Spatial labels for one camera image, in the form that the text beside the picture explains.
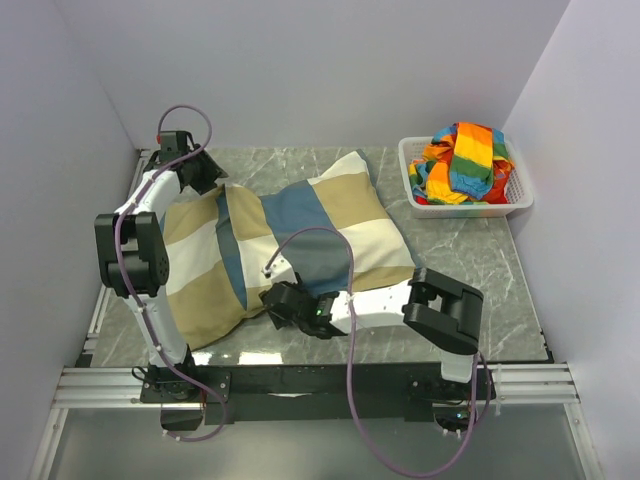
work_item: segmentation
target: laundry basket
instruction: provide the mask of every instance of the laundry basket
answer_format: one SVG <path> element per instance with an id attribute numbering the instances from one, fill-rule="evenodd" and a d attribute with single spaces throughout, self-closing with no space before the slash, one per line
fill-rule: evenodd
<path id="1" fill-rule="evenodd" d="M 516 156 L 515 149 L 509 141 L 507 150 L 515 163 L 515 169 L 509 176 L 505 196 L 509 203 L 499 205 L 420 205 L 411 193 L 409 184 L 409 164 L 416 158 L 422 158 L 424 147 L 433 137 L 408 137 L 398 144 L 398 160 L 402 170 L 402 182 L 409 198 L 414 217 L 417 218 L 455 218 L 455 217 L 503 217 L 514 210 L 528 208 L 533 203 L 533 191 L 521 158 Z"/>

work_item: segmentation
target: white wall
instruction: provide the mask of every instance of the white wall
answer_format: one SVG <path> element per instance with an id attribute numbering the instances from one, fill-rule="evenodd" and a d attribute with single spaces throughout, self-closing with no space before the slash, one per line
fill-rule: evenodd
<path id="1" fill-rule="evenodd" d="M 55 1 L 136 146 L 182 102 L 228 146 L 394 146 L 461 119 L 502 125 L 568 2 Z"/>
<path id="2" fill-rule="evenodd" d="M 511 220 L 608 478 L 638 478 L 640 4 L 570 3 L 505 130 L 536 187 Z"/>
<path id="3" fill-rule="evenodd" d="M 0 16 L 0 477 L 25 478 L 100 284 L 93 219 L 134 150 L 50 1 Z"/>

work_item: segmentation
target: pillowcase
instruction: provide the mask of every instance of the pillowcase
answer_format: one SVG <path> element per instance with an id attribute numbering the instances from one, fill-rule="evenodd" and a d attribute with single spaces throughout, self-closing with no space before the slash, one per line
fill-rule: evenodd
<path id="1" fill-rule="evenodd" d="M 191 349 L 223 337 L 263 310 L 270 288 L 261 273 L 292 233 L 324 226 L 340 231 L 355 257 L 354 291 L 393 285 L 415 268 L 402 235 L 380 204 L 362 152 L 337 160 L 317 178 L 275 195 L 226 184 L 173 205 L 164 221 L 169 305 Z M 347 286 L 344 244 L 329 232 L 306 232 L 282 252 L 314 295 Z"/>

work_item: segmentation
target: marble surface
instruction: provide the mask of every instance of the marble surface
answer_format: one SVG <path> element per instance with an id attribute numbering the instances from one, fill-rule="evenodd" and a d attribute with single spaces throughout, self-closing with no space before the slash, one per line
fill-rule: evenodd
<path id="1" fill-rule="evenodd" d="M 354 148 L 232 148 L 211 155 L 230 178 L 258 195 L 317 176 Z M 480 348 L 491 361 L 546 360 L 536 318 L 506 218 L 414 219 L 395 148 L 363 148 L 382 205 L 404 235 L 418 266 L 469 283 L 484 295 Z M 186 194 L 179 201 L 191 198 Z M 138 325 L 109 292 L 92 366 L 146 365 Z M 406 327 L 359 331 L 357 362 L 437 361 L 434 346 Z M 275 330 L 266 315 L 242 322 L 225 338 L 194 352 L 210 365 L 344 363 L 348 339 L 319 340 L 294 328 Z"/>

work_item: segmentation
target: colorful cloth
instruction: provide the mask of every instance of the colorful cloth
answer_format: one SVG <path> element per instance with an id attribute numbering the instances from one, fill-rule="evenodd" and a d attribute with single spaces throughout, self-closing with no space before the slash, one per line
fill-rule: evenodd
<path id="1" fill-rule="evenodd" d="M 449 167 L 451 190 L 483 198 L 493 186 L 493 133 L 490 128 L 461 122 Z"/>
<path id="2" fill-rule="evenodd" d="M 420 204 L 507 203 L 512 170 L 501 131 L 460 122 L 436 133 L 409 165 L 409 181 Z"/>

